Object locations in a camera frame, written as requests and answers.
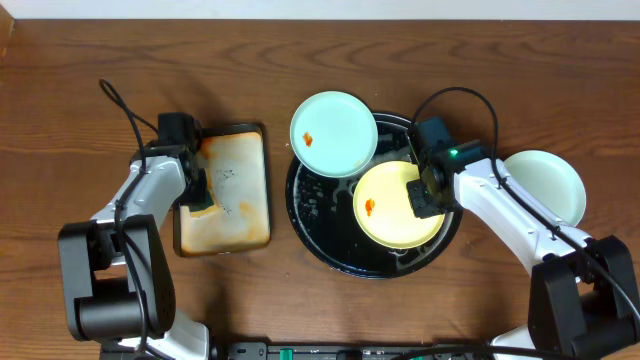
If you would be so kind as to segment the black round tray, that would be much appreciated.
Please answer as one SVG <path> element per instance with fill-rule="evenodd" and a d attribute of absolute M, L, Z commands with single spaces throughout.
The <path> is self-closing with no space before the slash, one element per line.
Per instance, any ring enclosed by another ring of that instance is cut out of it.
<path fill-rule="evenodd" d="M 453 240 L 460 210 L 444 217 L 442 228 L 423 245 L 392 249 L 376 243 L 360 228 L 353 192 L 360 177 L 326 178 L 294 158 L 286 179 L 286 206 L 291 224 L 306 248 L 319 260 L 348 275 L 384 279 L 416 272 L 434 261 Z"/>

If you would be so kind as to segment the green yellow sponge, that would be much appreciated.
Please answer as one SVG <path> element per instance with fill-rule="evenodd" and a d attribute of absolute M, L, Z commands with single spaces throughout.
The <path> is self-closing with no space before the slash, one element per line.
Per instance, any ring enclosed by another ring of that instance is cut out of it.
<path fill-rule="evenodd" d="M 194 216 L 203 216 L 210 208 L 215 205 L 214 200 L 208 190 L 205 190 L 203 194 L 194 195 L 185 206 L 189 212 Z"/>

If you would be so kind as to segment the black rectangular soapy tray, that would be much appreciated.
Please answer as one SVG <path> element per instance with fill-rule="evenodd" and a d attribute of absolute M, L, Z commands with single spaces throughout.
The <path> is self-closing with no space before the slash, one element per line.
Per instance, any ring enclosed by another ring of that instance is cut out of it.
<path fill-rule="evenodd" d="M 258 124 L 205 129 L 199 166 L 206 202 L 173 212 L 173 247 L 181 257 L 264 247 L 271 237 L 267 161 Z"/>

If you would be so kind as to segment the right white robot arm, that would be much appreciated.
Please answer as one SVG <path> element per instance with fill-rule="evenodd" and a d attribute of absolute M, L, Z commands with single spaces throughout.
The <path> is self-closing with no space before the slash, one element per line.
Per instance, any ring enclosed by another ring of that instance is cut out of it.
<path fill-rule="evenodd" d="M 593 239 L 510 179 L 476 143 L 411 144 L 420 177 L 408 183 L 416 215 L 468 210 L 531 276 L 525 325 L 479 350 L 492 359 L 601 359 L 639 342 L 639 291 L 627 246 Z"/>

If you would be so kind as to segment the yellow plate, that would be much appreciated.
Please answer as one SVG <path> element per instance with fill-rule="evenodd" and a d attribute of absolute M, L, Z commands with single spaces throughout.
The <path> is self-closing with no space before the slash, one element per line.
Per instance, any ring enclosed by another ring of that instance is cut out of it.
<path fill-rule="evenodd" d="M 358 181 L 353 196 L 356 221 L 376 243 L 409 249 L 427 243 L 440 231 L 444 215 L 414 216 L 407 183 L 418 179 L 416 165 L 389 161 L 372 167 Z"/>

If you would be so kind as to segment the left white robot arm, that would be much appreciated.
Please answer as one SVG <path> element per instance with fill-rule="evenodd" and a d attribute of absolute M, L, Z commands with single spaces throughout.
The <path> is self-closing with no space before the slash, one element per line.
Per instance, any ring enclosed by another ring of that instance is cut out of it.
<path fill-rule="evenodd" d="M 192 145 L 145 149 L 114 198 L 58 235 L 67 325 L 78 341 L 125 355 L 206 359 L 209 331 L 177 311 L 159 229 L 169 210 L 204 188 Z"/>

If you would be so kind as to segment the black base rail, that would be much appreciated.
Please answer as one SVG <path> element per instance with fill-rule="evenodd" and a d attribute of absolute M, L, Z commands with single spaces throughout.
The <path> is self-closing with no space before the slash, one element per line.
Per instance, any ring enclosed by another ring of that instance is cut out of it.
<path fill-rule="evenodd" d="M 384 360 L 426 349 L 430 349 L 430 346 L 269 344 L 250 341 L 213 345 L 209 351 L 209 358 L 213 360 Z"/>

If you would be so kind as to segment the mint plate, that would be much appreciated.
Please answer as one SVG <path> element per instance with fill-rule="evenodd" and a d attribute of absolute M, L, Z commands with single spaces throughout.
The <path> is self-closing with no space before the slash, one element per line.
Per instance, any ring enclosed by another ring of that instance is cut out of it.
<path fill-rule="evenodd" d="M 329 178 L 360 172 L 372 159 L 378 130 L 372 111 L 357 97 L 324 91 L 304 100 L 290 124 L 290 142 L 298 160 Z"/>
<path fill-rule="evenodd" d="M 504 161 L 513 178 L 546 208 L 576 227 L 586 210 L 586 189 L 576 170 L 561 157 L 526 150 Z"/>

